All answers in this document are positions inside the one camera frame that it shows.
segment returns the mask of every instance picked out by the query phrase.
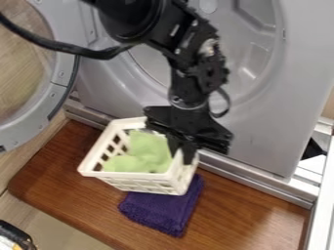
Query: screw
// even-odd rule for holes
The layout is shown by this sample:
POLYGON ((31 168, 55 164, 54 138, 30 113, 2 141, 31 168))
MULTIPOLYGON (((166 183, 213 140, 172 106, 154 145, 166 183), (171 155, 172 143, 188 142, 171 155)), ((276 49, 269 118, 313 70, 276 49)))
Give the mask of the screw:
POLYGON ((193 27, 197 27, 197 26, 198 26, 198 21, 197 21, 197 20, 193 21, 191 25, 192 25, 193 27))
POLYGON ((173 103, 175 103, 175 104, 179 103, 181 100, 182 100, 182 99, 179 98, 179 97, 177 97, 177 96, 174 96, 174 97, 172 98, 172 101, 173 101, 173 103))

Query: wooden surface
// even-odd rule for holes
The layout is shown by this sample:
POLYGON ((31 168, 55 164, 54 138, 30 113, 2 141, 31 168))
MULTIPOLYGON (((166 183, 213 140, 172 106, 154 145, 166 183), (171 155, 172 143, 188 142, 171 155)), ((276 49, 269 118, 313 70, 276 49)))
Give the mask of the wooden surface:
POLYGON ((97 239, 38 211, 8 192, 0 199, 0 218, 32 235, 41 250, 111 250, 97 239))
POLYGON ((116 208, 125 193, 76 171, 99 134, 70 121, 11 180, 10 193, 115 249, 302 249, 309 211, 203 170, 183 238, 130 222, 116 208))
POLYGON ((7 188, 8 182, 14 177, 18 170, 45 144, 47 143, 67 122, 67 119, 60 111, 41 134, 30 142, 12 151, 0 154, 0 198, 7 188))

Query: washing machine door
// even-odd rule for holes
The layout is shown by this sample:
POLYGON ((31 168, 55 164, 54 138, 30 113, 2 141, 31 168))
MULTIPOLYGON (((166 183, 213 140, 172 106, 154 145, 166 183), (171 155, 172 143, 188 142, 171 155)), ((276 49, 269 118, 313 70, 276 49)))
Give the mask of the washing machine door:
MULTIPOLYGON (((20 26, 87 46, 80 8, 76 1, 1 1, 3 14, 20 26)), ((69 92, 76 63, 74 56, 35 47, 2 25, 0 37, 0 151, 8 151, 48 126, 69 92)))
MULTIPOLYGON (((218 27, 231 70, 226 89, 232 109, 219 120, 235 134, 228 157, 290 177, 332 87, 334 1, 189 0, 189 4, 218 27)), ((96 48, 112 44, 98 19, 97 27, 101 39, 96 48)), ((168 68, 147 46, 111 62, 85 61, 80 99, 116 117, 142 115, 145 105, 167 104, 168 68)), ((215 96, 211 105, 225 107, 215 96)))

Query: washing machine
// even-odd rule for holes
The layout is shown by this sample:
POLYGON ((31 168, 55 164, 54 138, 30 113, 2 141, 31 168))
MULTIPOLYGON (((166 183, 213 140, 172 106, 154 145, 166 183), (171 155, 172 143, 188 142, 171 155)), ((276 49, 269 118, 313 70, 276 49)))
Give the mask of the washing machine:
MULTIPOLYGON (((99 15, 77 0, 28 0, 56 40, 103 49, 116 44, 99 15)), ((334 2, 330 0, 189 0, 219 30, 230 69, 230 113, 218 121, 234 133, 229 155, 202 151, 207 161, 229 159, 289 178, 295 172, 333 85, 334 2)), ((31 100, 0 127, 1 150, 42 131, 71 88, 77 66, 57 53, 53 72, 31 100)), ((165 105, 171 82, 163 56, 141 45, 114 60, 83 59, 76 89, 93 110, 125 118, 165 105)), ((210 100, 214 110, 226 104, 210 100)))

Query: black cable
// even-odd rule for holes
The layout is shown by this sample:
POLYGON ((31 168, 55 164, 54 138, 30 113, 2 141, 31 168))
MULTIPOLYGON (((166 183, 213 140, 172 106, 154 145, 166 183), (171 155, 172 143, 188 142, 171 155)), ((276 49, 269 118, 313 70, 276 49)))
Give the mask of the black cable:
POLYGON ((0 12, 0 23, 2 23, 6 28, 8 28, 21 38, 35 45, 38 45, 42 48, 57 52, 64 52, 76 56, 82 56, 85 58, 90 58, 95 60, 111 60, 120 53, 127 51, 134 46, 133 44, 123 44, 120 46, 115 46, 100 51, 94 51, 73 44, 53 41, 45 37, 39 36, 37 34, 33 34, 30 31, 11 22, 2 14, 2 12, 0 12))
POLYGON ((51 111, 51 113, 48 115, 48 120, 51 121, 55 115, 58 113, 58 111, 63 107, 63 103, 67 100, 68 95, 72 91, 75 83, 76 76, 79 71, 80 66, 80 56, 75 56, 74 58, 74 66, 72 73, 70 75, 70 79, 66 88, 65 93, 63 94, 61 100, 58 102, 58 104, 55 106, 55 108, 51 111))
POLYGON ((226 115, 229 111, 230 111, 230 106, 231 106, 231 100, 230 100, 230 96, 228 93, 225 92, 225 90, 223 90, 223 88, 219 88, 217 90, 218 94, 220 94, 222 96, 222 98, 227 101, 227 108, 224 109, 222 112, 219 112, 219 113, 215 113, 215 112, 212 112, 210 111, 211 115, 214 117, 214 118, 221 118, 223 117, 224 115, 226 115))

